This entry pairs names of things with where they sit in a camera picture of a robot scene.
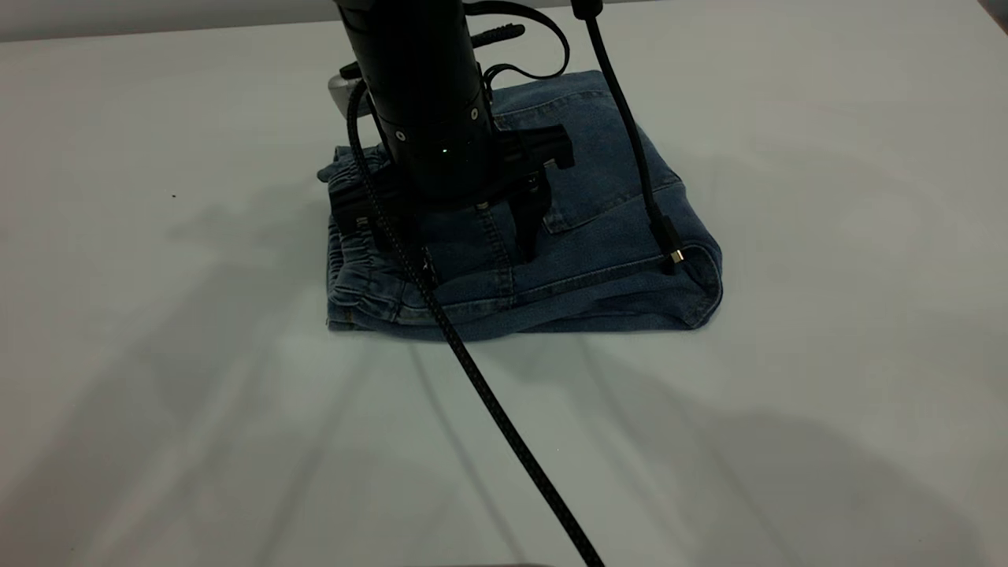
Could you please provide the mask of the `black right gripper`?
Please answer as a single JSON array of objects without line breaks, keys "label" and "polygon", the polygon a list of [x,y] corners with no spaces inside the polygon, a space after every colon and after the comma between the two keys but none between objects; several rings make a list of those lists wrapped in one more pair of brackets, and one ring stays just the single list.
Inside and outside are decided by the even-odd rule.
[{"label": "black right gripper", "polygon": [[357,173],[330,196],[332,219],[343,233],[392,224],[390,247],[404,269],[429,288],[439,286],[431,251],[417,224],[421,217],[457,209],[507,204],[522,261],[536,257],[543,219],[552,205],[547,169],[575,165],[573,141],[560,124],[500,130],[483,106],[465,108],[440,139],[414,141],[403,128],[381,132],[387,164]]}]

